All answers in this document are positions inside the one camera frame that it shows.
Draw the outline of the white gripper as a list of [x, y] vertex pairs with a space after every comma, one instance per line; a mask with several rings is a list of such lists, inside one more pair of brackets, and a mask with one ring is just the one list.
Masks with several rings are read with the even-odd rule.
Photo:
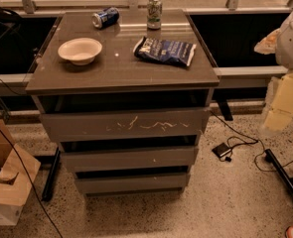
[[267, 86], [266, 107], [261, 114], [260, 134], [276, 136], [293, 118], [293, 71], [281, 78], [271, 78]]

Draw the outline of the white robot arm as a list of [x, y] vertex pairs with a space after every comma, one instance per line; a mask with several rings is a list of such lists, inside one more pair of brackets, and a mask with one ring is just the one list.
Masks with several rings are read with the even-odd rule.
[[281, 78], [272, 77], [267, 86], [260, 133], [271, 137], [281, 133], [293, 119], [293, 11], [254, 50], [262, 55], [275, 54], [276, 62], [287, 69]]

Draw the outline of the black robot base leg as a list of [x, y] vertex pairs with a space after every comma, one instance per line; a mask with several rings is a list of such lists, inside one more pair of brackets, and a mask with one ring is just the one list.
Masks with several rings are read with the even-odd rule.
[[283, 182], [293, 195], [293, 177], [290, 177], [284, 170], [283, 166], [276, 159], [275, 155], [270, 149], [265, 150], [265, 160], [273, 165], [275, 170], [278, 172]]

